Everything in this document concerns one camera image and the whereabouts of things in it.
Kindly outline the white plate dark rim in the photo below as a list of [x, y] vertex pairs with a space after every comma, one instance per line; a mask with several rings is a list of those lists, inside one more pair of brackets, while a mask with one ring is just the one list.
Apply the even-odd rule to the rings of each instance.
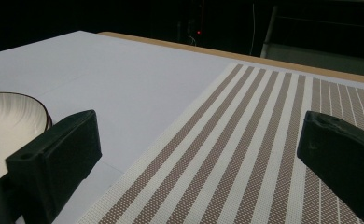
[[51, 126], [48, 110], [36, 98], [0, 92], [0, 177], [7, 173], [6, 158]]

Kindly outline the metal desk frame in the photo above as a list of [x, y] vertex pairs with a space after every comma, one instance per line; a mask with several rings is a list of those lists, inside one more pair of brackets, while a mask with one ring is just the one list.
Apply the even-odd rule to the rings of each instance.
[[364, 5], [275, 6], [261, 56], [364, 76]]

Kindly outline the striped woven placemat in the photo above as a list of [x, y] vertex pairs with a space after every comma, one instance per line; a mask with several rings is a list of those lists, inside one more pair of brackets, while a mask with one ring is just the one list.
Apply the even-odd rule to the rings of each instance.
[[363, 224], [297, 157], [310, 110], [364, 130], [364, 83], [232, 63], [78, 224]]

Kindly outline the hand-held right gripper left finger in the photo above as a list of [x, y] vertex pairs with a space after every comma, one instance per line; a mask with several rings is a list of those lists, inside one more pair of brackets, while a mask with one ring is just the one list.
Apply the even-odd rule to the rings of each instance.
[[51, 224], [102, 157], [96, 113], [70, 115], [6, 158], [26, 224]]

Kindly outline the black device red light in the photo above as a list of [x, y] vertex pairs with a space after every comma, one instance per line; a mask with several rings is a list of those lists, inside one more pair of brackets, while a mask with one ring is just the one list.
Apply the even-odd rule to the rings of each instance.
[[202, 24], [198, 19], [188, 19], [183, 23], [183, 31], [186, 37], [200, 37], [203, 33]]

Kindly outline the wooden table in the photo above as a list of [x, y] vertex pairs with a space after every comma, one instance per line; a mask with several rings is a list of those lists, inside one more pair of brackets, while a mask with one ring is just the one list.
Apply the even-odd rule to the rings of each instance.
[[150, 44], [150, 45], [158, 45], [158, 46], [172, 48], [172, 49], [182, 49], [182, 50], [187, 50], [187, 51], [192, 51], [192, 52], [209, 54], [209, 55], [214, 55], [214, 56], [224, 57], [224, 58], [228, 58], [228, 59], [249, 62], [249, 63], [266, 64], [269, 66], [282, 67], [282, 68], [286, 68], [289, 70], [296, 70], [296, 71], [301, 71], [301, 72], [310, 73], [310, 74], [314, 74], [314, 75], [320, 75], [320, 76], [325, 76], [325, 77], [335, 77], [335, 78], [364, 83], [364, 76], [362, 76], [362, 75], [333, 71], [333, 70], [306, 66], [306, 65], [301, 65], [301, 64], [295, 64], [295, 63], [285, 63], [285, 62], [281, 62], [281, 61], [263, 59], [263, 58], [258, 58], [258, 57], [254, 57], [254, 56], [248, 56], [248, 55], [227, 52], [227, 51], [222, 51], [222, 50], [217, 50], [217, 49], [207, 49], [207, 48], [202, 48], [202, 47], [189, 46], [189, 45], [184, 45], [184, 44], [179, 44], [179, 43], [174, 43], [174, 42], [169, 42], [169, 41], [163, 41], [163, 40], [158, 40], [158, 39], [151, 39], [151, 38], [146, 38], [146, 37], [141, 37], [141, 36], [119, 34], [119, 33], [114, 33], [114, 32], [100, 32], [100, 35], [111, 36], [114, 38], [141, 42], [141, 43], [146, 43], [146, 44]]

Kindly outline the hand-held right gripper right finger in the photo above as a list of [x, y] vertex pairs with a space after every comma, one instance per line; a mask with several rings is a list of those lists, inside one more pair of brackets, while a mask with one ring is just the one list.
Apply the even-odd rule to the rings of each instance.
[[364, 130], [308, 111], [297, 157], [364, 221]]

